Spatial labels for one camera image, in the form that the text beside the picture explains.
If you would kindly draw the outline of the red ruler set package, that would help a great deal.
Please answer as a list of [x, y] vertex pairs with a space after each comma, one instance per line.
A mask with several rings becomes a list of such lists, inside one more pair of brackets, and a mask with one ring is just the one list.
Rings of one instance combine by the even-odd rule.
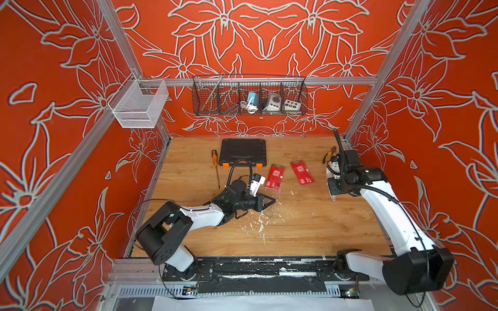
[[327, 185], [329, 190], [329, 195], [333, 201], [337, 199], [337, 196], [341, 193], [337, 188], [336, 179], [332, 177], [327, 178]]
[[290, 165], [301, 186], [313, 184], [315, 182], [304, 161], [293, 161]]
[[284, 175], [285, 175], [284, 166], [278, 164], [272, 164], [268, 177], [266, 179], [265, 187], [267, 189], [280, 191]]

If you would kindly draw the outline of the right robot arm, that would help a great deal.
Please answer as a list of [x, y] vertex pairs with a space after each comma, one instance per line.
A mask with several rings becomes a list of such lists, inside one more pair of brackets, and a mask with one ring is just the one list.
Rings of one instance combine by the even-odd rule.
[[371, 255], [360, 249], [338, 251], [333, 266], [337, 277], [349, 280], [357, 274], [384, 282], [397, 295], [443, 289], [455, 263], [447, 248], [437, 246], [415, 223], [378, 167], [364, 166], [355, 150], [346, 150], [334, 132], [338, 153], [325, 165], [331, 196], [362, 197], [370, 205], [394, 255]]

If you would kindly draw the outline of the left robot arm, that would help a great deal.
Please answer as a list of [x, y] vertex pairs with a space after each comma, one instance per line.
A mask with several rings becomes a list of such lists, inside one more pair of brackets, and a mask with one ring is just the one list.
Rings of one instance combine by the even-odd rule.
[[262, 212], [275, 204], [275, 198], [258, 192], [259, 185], [255, 180], [251, 186], [242, 180], [233, 181], [214, 199], [198, 207], [184, 207], [168, 200], [137, 230], [135, 240], [153, 264], [167, 264], [189, 277], [197, 271], [198, 260], [182, 245], [187, 234], [224, 225], [238, 211]]

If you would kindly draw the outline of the black orange tool case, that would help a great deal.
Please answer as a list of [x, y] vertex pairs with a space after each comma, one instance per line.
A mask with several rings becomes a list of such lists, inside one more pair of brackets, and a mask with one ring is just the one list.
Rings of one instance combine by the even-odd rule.
[[253, 167], [267, 166], [267, 143], [264, 139], [223, 139], [219, 165], [232, 167], [237, 160], [246, 159]]

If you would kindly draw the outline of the white dotted cube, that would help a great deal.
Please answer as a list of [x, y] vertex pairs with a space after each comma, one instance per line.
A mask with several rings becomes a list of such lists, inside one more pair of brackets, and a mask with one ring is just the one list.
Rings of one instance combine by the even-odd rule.
[[297, 101], [291, 101], [289, 99], [285, 100], [284, 102], [284, 111], [286, 112], [297, 112], [300, 111], [301, 109], [301, 103]]

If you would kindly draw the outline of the white timer device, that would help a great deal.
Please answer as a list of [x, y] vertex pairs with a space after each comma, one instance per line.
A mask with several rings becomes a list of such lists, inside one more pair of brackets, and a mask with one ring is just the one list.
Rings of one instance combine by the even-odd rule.
[[280, 111], [282, 99], [277, 93], [269, 93], [267, 100], [265, 101], [263, 111], [265, 112], [275, 112]]

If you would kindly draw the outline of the blue white small box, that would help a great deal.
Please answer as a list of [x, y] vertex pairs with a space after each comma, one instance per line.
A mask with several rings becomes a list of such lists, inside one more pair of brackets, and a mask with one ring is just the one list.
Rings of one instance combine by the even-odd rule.
[[259, 95], [256, 92], [250, 92], [247, 97], [247, 104], [249, 106], [258, 107], [259, 106]]

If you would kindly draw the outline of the orange handled screwdriver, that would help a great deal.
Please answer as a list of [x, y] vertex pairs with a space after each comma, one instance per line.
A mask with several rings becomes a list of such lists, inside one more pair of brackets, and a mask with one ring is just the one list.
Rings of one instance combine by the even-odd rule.
[[219, 170], [218, 170], [219, 162], [218, 162], [218, 154], [217, 154], [216, 150], [211, 151], [211, 157], [212, 157], [213, 165], [215, 167], [215, 172], [217, 175], [217, 185], [218, 185], [218, 188], [220, 189], [220, 178], [219, 178]]

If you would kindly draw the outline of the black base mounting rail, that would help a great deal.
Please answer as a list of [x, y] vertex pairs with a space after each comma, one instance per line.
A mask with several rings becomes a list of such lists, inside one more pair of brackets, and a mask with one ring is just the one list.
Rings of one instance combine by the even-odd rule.
[[318, 295], [358, 298], [359, 285], [370, 278], [335, 270], [333, 257], [204, 257], [191, 276], [169, 265], [161, 280], [186, 282], [183, 295]]

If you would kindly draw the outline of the clear plastic wall bin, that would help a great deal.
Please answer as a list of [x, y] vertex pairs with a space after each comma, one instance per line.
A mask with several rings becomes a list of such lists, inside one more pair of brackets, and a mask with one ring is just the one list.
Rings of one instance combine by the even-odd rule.
[[168, 98], [169, 91], [164, 81], [146, 92], [131, 73], [107, 106], [122, 128], [152, 129], [157, 125]]

